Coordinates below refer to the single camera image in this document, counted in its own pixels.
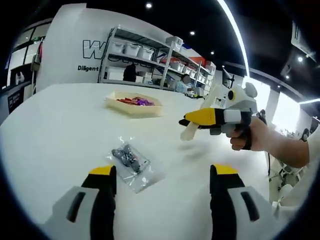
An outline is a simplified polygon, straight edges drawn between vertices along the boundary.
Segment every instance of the ceiling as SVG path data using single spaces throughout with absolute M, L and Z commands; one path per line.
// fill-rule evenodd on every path
M 61 5 L 77 3 L 74 0 L 58 0 L 39 6 L 33 22 L 54 17 Z M 235 32 L 217 0 L 150 0 L 152 8 L 146 9 L 146 0 L 98 1 L 91 0 L 87 8 L 105 9 L 123 13 L 148 23 L 166 32 L 179 36 L 184 42 L 213 61 L 218 69 L 222 65 L 228 72 L 245 75 L 243 69 L 229 66 L 226 62 L 244 65 L 242 52 Z M 249 67 L 271 75 L 299 91 L 308 99 L 320 96 L 320 66 L 312 59 L 298 62 L 305 54 L 291 44 L 292 17 L 290 7 L 283 7 L 279 0 L 225 0 L 240 29 L 247 52 Z M 290 66 L 290 78 L 281 75 L 284 67 Z M 283 91 L 296 101 L 301 97 L 267 77 L 253 76 Z M 306 111 L 316 115 L 314 108 Z

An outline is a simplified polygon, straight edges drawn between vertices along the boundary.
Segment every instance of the sign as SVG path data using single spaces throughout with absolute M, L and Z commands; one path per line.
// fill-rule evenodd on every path
M 24 102 L 24 87 L 8 96 L 9 114 L 13 112 L 20 104 Z

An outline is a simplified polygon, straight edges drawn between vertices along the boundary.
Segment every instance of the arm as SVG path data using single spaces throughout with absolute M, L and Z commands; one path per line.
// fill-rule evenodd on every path
M 269 129 L 256 117 L 252 118 L 250 129 L 252 151 L 266 151 L 276 159 L 294 168 L 301 168 L 309 163 L 309 158 L 312 159 L 309 156 L 308 142 L 285 137 Z M 234 131 L 227 136 L 231 138 L 230 143 L 233 150 L 239 151 L 246 144 L 246 139 L 239 138 L 241 133 L 241 131 Z

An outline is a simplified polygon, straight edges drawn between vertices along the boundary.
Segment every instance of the hand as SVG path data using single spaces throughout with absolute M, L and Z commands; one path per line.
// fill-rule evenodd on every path
M 252 140 L 251 150 L 265 151 L 270 135 L 267 125 L 257 117 L 253 117 L 251 119 L 250 130 Z M 239 151 L 246 145 L 247 139 L 239 137 L 241 133 L 242 130 L 237 130 L 227 134 L 227 137 L 231 138 L 230 143 L 233 150 Z

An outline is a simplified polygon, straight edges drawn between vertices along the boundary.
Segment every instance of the plastic bag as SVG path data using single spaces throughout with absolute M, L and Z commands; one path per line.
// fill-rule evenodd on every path
M 127 142 L 112 149 L 107 159 L 116 166 L 117 174 L 135 193 L 148 187 L 153 178 L 151 162 Z

